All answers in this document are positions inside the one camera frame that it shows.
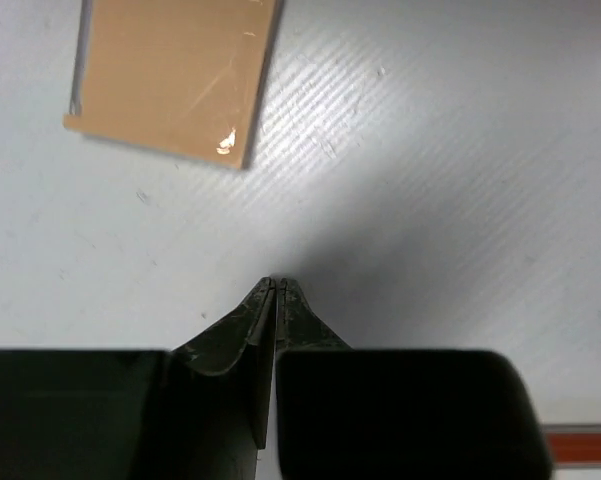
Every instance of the brown square object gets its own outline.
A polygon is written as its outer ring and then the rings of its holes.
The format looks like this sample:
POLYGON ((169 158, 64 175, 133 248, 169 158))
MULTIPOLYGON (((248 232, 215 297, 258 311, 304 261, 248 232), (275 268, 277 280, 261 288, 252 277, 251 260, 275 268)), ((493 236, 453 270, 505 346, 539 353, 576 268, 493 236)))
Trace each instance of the brown square object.
POLYGON ((91 2, 65 127, 241 167, 276 0, 91 2))

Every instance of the white table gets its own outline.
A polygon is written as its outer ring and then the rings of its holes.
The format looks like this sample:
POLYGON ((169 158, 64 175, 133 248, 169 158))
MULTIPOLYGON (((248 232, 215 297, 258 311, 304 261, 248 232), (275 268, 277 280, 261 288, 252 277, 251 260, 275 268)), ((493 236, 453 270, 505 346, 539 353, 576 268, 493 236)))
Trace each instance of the white table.
POLYGON ((601 0, 287 0, 243 172, 65 131, 79 10, 0 1, 0 347, 174 347, 287 274, 601 421, 601 0))

